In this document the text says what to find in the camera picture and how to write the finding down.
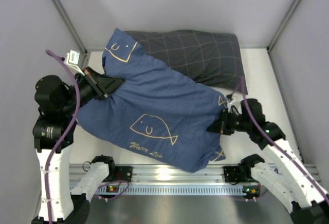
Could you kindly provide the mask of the blue whale-print pillowcase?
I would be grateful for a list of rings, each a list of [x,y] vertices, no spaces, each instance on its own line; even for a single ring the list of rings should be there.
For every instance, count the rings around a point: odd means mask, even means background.
[[[190,173],[225,159],[220,135],[207,131],[227,106],[221,92],[145,54],[119,29],[104,49],[102,66],[108,77],[125,83],[80,108],[78,124],[85,131]]]

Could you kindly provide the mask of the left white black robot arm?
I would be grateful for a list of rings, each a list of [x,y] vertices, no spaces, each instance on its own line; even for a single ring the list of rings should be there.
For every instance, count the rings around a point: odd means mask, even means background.
[[[105,100],[125,82],[99,74],[90,67],[72,76],[68,86],[56,75],[35,85],[39,117],[34,125],[34,148],[40,164],[42,194],[40,211],[32,223],[85,223],[90,202],[104,180],[112,180],[116,166],[112,157],[97,156],[73,189],[69,161],[79,108],[90,100]]]

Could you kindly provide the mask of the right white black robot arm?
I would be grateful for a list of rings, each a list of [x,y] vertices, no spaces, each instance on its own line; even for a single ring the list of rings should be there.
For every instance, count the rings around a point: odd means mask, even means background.
[[[284,205],[293,223],[328,223],[328,191],[298,159],[279,126],[266,121],[257,99],[241,101],[241,110],[235,113],[235,107],[223,109],[207,130],[227,136],[247,133],[278,171],[253,154],[238,164],[238,179],[250,179],[267,188]]]

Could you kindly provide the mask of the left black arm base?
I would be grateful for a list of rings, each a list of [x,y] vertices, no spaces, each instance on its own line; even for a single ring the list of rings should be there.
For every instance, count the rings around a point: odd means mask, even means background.
[[[117,166],[115,176],[117,177],[118,180],[131,182],[132,172],[133,172],[132,166]]]

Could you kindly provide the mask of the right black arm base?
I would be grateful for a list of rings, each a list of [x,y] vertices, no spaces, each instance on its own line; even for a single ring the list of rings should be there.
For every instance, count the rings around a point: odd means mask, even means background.
[[[238,166],[224,166],[223,170],[226,183],[236,185],[244,180],[242,171]]]

